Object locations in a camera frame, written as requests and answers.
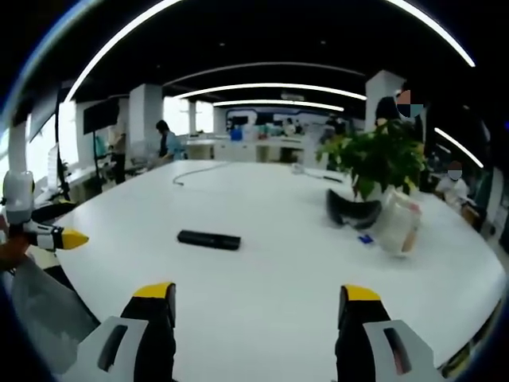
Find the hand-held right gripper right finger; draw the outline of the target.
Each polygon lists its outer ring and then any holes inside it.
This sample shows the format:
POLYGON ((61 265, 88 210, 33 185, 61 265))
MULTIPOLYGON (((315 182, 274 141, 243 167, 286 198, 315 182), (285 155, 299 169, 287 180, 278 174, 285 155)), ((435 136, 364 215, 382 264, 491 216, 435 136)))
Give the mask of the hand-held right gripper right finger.
POLYGON ((402 320, 393 320, 373 290, 340 290, 336 374, 343 381, 443 381, 432 349, 402 320))

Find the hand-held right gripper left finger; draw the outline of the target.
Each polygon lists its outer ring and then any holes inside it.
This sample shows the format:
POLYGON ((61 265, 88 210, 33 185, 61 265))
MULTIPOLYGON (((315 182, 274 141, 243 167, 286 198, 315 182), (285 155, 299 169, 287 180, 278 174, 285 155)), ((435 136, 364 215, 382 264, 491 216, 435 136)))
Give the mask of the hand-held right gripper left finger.
POLYGON ((172 381, 177 346, 176 285, 137 290, 118 317, 80 342, 64 381, 172 381))

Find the person's left hand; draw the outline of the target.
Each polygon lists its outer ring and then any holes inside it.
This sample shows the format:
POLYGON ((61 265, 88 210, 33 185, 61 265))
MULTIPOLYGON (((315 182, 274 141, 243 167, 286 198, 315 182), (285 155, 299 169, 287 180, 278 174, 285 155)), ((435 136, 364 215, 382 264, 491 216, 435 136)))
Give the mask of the person's left hand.
POLYGON ((9 238, 0 247, 1 271, 9 271, 20 266, 26 259, 29 242, 24 236, 9 238))

